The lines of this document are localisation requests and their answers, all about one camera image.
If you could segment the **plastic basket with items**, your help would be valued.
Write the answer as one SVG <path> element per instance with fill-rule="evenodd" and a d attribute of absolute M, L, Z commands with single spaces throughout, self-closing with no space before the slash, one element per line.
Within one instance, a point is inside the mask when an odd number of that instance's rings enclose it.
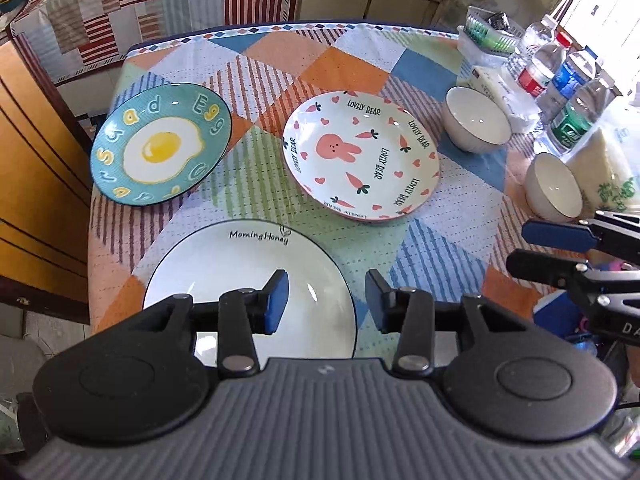
<path fill-rule="evenodd" d="M 458 34 L 458 50 L 466 65 L 498 68 L 514 53 L 524 29 L 503 12 L 469 6 Z"/>

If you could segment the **teal fried egg plate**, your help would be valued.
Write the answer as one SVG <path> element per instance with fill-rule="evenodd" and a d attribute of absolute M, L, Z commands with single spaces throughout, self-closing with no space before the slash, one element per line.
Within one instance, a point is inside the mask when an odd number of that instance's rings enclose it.
<path fill-rule="evenodd" d="M 231 133 L 229 107 L 212 90 L 188 82 L 144 90 L 117 107 L 96 135 L 93 183 L 122 205 L 163 203 L 215 168 Z"/>

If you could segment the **pink bunny carrot plate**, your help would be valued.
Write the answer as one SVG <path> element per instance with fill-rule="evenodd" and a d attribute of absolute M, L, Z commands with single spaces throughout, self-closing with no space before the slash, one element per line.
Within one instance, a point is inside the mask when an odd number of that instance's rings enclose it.
<path fill-rule="evenodd" d="M 314 96 L 288 118 L 282 143 L 296 183 L 318 204 L 354 220 L 411 214 L 439 184 L 427 128 L 405 107 L 373 94 Z"/>

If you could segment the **blue label water bottle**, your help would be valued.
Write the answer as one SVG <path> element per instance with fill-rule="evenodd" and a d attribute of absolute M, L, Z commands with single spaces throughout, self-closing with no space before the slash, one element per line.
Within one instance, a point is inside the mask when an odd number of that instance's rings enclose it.
<path fill-rule="evenodd" d="M 548 125 L 579 88 L 596 76 L 597 55 L 590 47 L 567 55 L 542 95 L 536 99 L 540 119 Z"/>

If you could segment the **white ribbed bowl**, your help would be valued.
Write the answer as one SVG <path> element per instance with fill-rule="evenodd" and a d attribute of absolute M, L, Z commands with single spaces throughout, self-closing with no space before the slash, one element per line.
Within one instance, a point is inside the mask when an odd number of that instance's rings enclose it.
<path fill-rule="evenodd" d="M 465 87 L 448 90 L 442 103 L 442 123 L 451 142 L 472 154 L 498 150 L 512 136 L 506 114 L 483 93 Z"/>
<path fill-rule="evenodd" d="M 561 159 L 549 153 L 534 157 L 526 172 L 524 188 L 529 208 L 541 219 L 566 223 L 582 213 L 582 193 L 574 174 Z"/>

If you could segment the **clear cap water bottle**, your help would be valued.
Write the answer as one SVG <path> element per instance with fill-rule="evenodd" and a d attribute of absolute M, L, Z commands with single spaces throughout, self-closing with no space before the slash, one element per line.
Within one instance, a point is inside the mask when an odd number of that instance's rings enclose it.
<path fill-rule="evenodd" d="M 517 81 L 534 54 L 553 40 L 556 26 L 558 22 L 549 14 L 544 14 L 540 21 L 530 24 L 518 40 L 514 52 L 502 66 L 503 75 Z"/>

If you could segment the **patchwork table cloth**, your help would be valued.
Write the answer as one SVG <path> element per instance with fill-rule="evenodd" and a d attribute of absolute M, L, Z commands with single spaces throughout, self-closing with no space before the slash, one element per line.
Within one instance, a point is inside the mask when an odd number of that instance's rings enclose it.
<path fill-rule="evenodd" d="M 512 278 L 532 216 L 528 136 L 460 151 L 442 124 L 454 38 L 286 24 L 133 48 L 90 155 L 89 308 L 105 330 L 177 292 L 197 302 L 288 274 L 272 356 L 378 356 L 364 279 L 523 318 L 547 285 Z"/>

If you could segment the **white tissue pack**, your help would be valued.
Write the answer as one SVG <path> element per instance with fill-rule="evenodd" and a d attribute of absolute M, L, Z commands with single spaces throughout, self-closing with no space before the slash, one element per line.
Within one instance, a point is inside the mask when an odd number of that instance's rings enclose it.
<path fill-rule="evenodd" d="M 534 98 L 518 84 L 504 80 L 498 70 L 474 65 L 468 84 L 503 111 L 513 133 L 527 134 L 538 125 L 540 108 Z"/>

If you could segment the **clear rice bag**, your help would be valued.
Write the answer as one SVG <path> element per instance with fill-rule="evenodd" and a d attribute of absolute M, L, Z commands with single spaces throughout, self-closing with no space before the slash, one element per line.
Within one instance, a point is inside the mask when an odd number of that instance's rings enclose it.
<path fill-rule="evenodd" d="M 578 183 L 585 214 L 639 214 L 639 103 L 615 98 L 565 163 Z"/>

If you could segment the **large white Morning Honey plate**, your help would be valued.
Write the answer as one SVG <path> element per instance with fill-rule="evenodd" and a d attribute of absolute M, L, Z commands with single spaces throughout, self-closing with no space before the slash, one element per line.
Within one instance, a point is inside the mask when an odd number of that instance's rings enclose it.
<path fill-rule="evenodd" d="M 343 275 L 320 246 L 280 224 L 232 220 L 187 236 L 160 260 L 143 307 L 176 292 L 196 302 L 216 301 L 229 290 L 261 288 L 277 270 L 288 274 L 288 303 L 277 331 L 254 337 L 259 363 L 350 358 L 356 311 Z"/>

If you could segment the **patchwork counter cloth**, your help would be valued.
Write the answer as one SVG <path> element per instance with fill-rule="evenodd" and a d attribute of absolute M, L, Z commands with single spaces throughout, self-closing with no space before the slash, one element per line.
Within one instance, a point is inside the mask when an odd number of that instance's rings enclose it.
<path fill-rule="evenodd" d="M 285 22 L 291 0 L 32 0 L 10 25 L 54 84 L 122 60 L 142 42 Z"/>

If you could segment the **green label water bottle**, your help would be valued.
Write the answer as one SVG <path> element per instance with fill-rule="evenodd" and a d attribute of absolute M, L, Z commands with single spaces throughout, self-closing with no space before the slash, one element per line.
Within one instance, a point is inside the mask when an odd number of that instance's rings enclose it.
<path fill-rule="evenodd" d="M 568 153 L 600 118 L 614 96 L 614 79 L 605 72 L 600 73 L 563 105 L 538 136 L 534 151 L 558 157 Z"/>

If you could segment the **red label water bottle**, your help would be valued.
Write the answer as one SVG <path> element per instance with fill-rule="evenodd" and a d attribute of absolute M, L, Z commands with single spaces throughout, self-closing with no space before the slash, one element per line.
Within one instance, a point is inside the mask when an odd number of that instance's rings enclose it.
<path fill-rule="evenodd" d="M 572 38 L 559 30 L 553 41 L 541 47 L 518 75 L 518 84 L 533 98 L 548 88 L 550 81 L 564 63 Z"/>

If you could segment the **wooden chair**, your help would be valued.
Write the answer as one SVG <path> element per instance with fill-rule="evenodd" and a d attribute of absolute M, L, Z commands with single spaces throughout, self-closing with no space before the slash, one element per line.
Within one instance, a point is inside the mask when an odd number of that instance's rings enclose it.
<path fill-rule="evenodd" d="M 29 53 L 1 47 L 1 300 L 89 321 L 90 139 Z"/>

